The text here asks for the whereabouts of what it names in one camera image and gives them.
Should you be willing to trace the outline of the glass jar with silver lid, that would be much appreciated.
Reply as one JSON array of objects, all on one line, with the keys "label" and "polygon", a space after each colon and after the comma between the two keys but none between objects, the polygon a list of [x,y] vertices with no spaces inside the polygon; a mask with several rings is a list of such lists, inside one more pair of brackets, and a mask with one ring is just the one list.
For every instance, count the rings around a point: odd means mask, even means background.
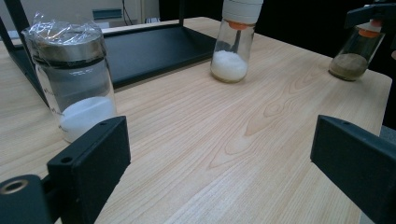
[{"label": "glass jar with silver lid", "polygon": [[49,109],[67,142],[117,115],[106,45],[98,25],[58,21],[38,12],[22,34]]}]

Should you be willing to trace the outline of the white-capped glass bottle brown powder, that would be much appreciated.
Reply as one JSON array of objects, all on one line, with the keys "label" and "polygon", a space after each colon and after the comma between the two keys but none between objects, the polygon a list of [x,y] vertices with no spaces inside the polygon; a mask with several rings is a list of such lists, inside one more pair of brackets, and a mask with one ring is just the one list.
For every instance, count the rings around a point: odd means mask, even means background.
[{"label": "white-capped glass bottle brown powder", "polygon": [[356,25],[344,46],[330,62],[329,73],[346,81],[359,79],[385,36],[381,33],[381,28],[381,23],[374,20]]}]

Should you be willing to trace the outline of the white-capped glass bottle white powder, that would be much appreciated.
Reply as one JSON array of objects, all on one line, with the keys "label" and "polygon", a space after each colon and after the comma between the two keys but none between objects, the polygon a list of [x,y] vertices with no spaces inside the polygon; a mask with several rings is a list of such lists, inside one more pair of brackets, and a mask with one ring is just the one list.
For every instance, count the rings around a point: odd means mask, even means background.
[{"label": "white-capped glass bottle white powder", "polygon": [[212,76],[226,83],[241,81],[248,61],[263,0],[224,0],[219,34],[210,64]]}]

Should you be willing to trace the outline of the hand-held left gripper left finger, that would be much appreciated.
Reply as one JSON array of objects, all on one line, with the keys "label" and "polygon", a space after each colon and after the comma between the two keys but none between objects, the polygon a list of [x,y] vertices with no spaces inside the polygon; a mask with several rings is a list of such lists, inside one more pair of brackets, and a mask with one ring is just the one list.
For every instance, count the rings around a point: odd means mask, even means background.
[{"label": "hand-held left gripper left finger", "polygon": [[131,163],[127,119],[94,125],[48,163],[63,224],[93,224]]}]

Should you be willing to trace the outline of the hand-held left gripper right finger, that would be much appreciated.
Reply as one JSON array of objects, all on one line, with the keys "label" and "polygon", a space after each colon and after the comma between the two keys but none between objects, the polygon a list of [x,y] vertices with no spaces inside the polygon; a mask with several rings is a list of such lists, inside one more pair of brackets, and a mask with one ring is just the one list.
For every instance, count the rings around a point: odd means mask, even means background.
[{"label": "hand-held left gripper right finger", "polygon": [[396,145],[320,115],[310,159],[375,224],[396,224]]}]

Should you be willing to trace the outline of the black metal shelf rack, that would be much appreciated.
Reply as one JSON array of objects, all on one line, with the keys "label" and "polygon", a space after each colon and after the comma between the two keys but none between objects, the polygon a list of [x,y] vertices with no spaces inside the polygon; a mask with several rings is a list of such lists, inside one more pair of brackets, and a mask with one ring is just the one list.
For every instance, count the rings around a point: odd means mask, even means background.
[{"label": "black metal shelf rack", "polygon": [[[30,81],[46,106],[29,50],[21,31],[30,26],[21,0],[5,3],[21,44],[14,45],[0,17],[0,37],[8,54]],[[184,26],[184,0],[179,0],[179,22],[104,34],[107,61],[114,88],[158,76],[189,64],[211,58],[216,38]]]}]

